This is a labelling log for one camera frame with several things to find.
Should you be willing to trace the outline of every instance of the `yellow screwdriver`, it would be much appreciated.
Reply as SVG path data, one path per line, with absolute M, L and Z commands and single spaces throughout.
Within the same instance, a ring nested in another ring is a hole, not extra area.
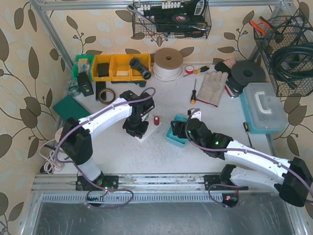
M 196 103 L 196 83 L 197 83 L 197 79 L 195 80 L 195 88 L 192 90 L 192 95 L 191 95 L 191 104 L 195 104 Z
M 249 136 L 248 124 L 247 124 L 246 122 L 244 122 L 244 128 L 245 128 L 246 134 L 248 135 L 248 139 L 249 139 L 249 143 L 250 143 L 250 148 L 253 148 L 253 147 L 252 147 L 252 143 L 251 143 L 251 139 L 250 139 L 250 136 Z
M 195 70 L 193 73 L 191 73 L 191 74 L 186 74 L 186 75 L 184 75 L 184 77 L 186 77 L 186 76 L 189 76 L 189 75 L 192 75 L 192 74 L 198 74 L 199 72 L 205 72 L 205 71 L 208 71 L 210 69 L 210 66 L 203 66 L 203 67 L 201 67 L 200 69 L 198 69 L 198 70 Z

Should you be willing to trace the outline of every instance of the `red tape roll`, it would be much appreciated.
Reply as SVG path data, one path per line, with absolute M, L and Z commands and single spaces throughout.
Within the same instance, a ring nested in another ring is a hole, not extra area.
M 186 73 L 187 74 L 192 74 L 194 72 L 194 67 L 192 67 L 191 65 L 188 65 L 186 67 Z

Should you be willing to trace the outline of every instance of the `white cable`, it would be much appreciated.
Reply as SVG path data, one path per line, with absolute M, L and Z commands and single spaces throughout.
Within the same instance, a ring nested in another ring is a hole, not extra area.
M 44 143 L 43 145 L 41 145 L 41 147 L 39 148 L 39 155 L 44 158 L 46 160 L 45 164 L 44 164 L 44 170 L 47 174 L 53 174 L 54 171 L 61 171 L 63 169 L 64 164 L 62 163 L 58 163 L 54 160 L 54 150 L 50 150 L 49 151 L 49 157 L 45 157 L 43 154 L 41 154 L 41 149 L 50 142 L 55 141 L 55 139 L 52 139 L 46 143 Z
M 182 65 L 178 67 L 177 69 L 167 70 L 167 69 L 161 68 L 156 63 L 154 63 L 153 71 L 152 71 L 152 74 L 154 75 L 154 77 L 156 77 L 158 80 L 163 81 L 163 82 L 174 82 L 176 79 L 181 78 L 183 73 L 184 73 L 184 69 Z

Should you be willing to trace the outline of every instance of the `yellow storage bin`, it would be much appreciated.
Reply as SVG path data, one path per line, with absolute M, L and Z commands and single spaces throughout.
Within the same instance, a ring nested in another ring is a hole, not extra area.
M 109 63 L 111 67 L 111 60 L 113 55 L 95 55 L 93 59 L 93 64 L 91 68 L 92 80 L 95 82 L 110 82 L 112 79 L 112 74 L 109 69 L 108 77 L 98 77 L 98 64 Z
M 151 72 L 151 56 L 150 54 L 131 54 L 133 58 L 137 58 L 140 62 L 146 66 Z M 132 81 L 148 81 L 143 79 L 141 73 L 137 70 L 131 69 L 131 80 Z
M 130 60 L 133 58 L 131 54 L 115 54 L 112 55 L 109 73 L 112 82 L 130 82 L 131 67 Z

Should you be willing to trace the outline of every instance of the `work surface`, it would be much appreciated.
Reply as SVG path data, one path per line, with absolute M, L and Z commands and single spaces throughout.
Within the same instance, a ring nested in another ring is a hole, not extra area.
M 249 146 L 243 122 L 245 116 L 239 98 L 231 99 L 224 91 L 220 104 L 214 107 L 202 102 L 190 104 L 190 97 L 197 79 L 197 92 L 200 89 L 205 73 L 183 77 L 175 82 L 165 83 L 152 77 L 147 87 L 154 87 L 153 97 L 156 107 L 150 115 L 159 116 L 161 125 L 143 142 L 139 143 L 122 129 L 125 120 L 121 120 L 102 133 L 93 141 L 93 159 L 105 173 L 200 173 L 220 172 L 228 162 L 214 159 L 197 149 L 191 143 L 179 148 L 168 143 L 165 134 L 176 114 L 187 117 L 187 110 L 200 108 L 201 120 L 212 132 L 223 133 Z M 135 84 L 111 84 L 116 96 L 126 90 L 140 95 L 145 88 Z M 95 113 L 105 107 L 95 101 L 95 95 L 84 97 L 80 94 L 75 98 L 90 113 Z M 253 147 L 267 154 L 270 153 L 268 140 L 265 135 L 250 134 Z M 73 174 L 77 170 L 67 164 L 60 172 Z

